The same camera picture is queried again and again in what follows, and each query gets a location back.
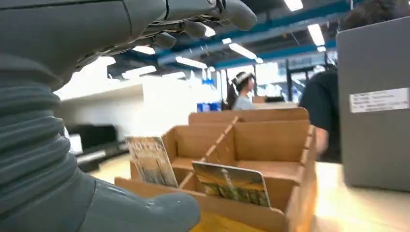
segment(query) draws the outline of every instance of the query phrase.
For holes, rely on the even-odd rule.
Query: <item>blue ceiling beam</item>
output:
[[[336,41],[328,41],[325,44],[325,47],[327,50],[333,50],[336,48]],[[268,62],[269,60],[274,60],[274,59],[281,59],[281,58],[287,58],[295,55],[300,55],[304,53],[310,53],[310,52],[317,52],[317,47],[316,45],[304,45],[304,46],[298,46],[298,47],[293,47],[289,49],[283,49],[283,50],[278,50],[275,52],[267,52],[267,53],[262,53],[258,54],[258,57],[262,58],[265,62]],[[232,68],[232,67],[238,67],[238,66],[244,66],[244,65],[254,65],[256,64],[255,60],[248,59],[248,58],[239,58],[239,59],[234,59],[230,61],[223,61],[219,62],[214,65],[216,70],[221,70],[221,69],[227,69],[227,68]]]
[[[164,65],[175,62],[175,56],[193,57],[206,53],[207,51],[221,50],[225,44],[222,39],[231,38],[233,43],[251,43],[280,36],[286,32],[306,29],[310,24],[323,24],[328,21],[334,21],[338,16],[344,15],[350,10],[350,4],[346,0],[340,0],[318,8],[308,9],[256,25],[250,31],[232,31],[225,34],[217,34],[209,39],[200,39],[197,42],[186,45],[185,50],[175,52],[164,50],[159,52],[158,64]]]

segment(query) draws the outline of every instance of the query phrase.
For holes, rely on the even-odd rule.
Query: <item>gray box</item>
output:
[[[346,183],[410,191],[410,110],[350,107],[351,94],[410,87],[410,17],[343,31],[337,52]]]

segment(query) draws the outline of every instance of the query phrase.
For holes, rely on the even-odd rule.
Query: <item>white label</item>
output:
[[[396,88],[350,95],[352,113],[400,110],[409,108],[409,88]]]

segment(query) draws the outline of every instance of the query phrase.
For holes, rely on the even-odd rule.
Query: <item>person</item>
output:
[[[368,0],[346,16],[341,29],[400,18],[409,11],[407,0]],[[318,160],[341,163],[337,69],[314,75],[306,85],[299,106],[307,109],[311,124],[316,126]]]
[[[253,90],[255,75],[249,72],[240,72],[232,81],[228,89],[228,109],[230,110],[253,110],[255,106],[250,101],[248,93]]]

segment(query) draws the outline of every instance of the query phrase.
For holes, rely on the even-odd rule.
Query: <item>dark hair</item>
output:
[[[240,83],[236,83],[236,80],[244,74],[245,74],[245,72],[238,73],[236,75],[236,78],[234,80],[232,80],[232,84],[228,88],[228,95],[226,97],[226,102],[228,103],[228,109],[230,109],[230,110],[232,110],[232,108],[235,105],[236,99],[238,98],[238,94],[236,93],[236,91],[238,91],[238,93],[240,93],[243,90],[243,88],[248,86],[249,80],[255,78],[255,76],[253,74],[250,74],[249,77],[246,78],[245,80],[241,81]]]
[[[399,18],[400,0],[367,0],[360,3],[344,19],[341,29],[353,29]]]

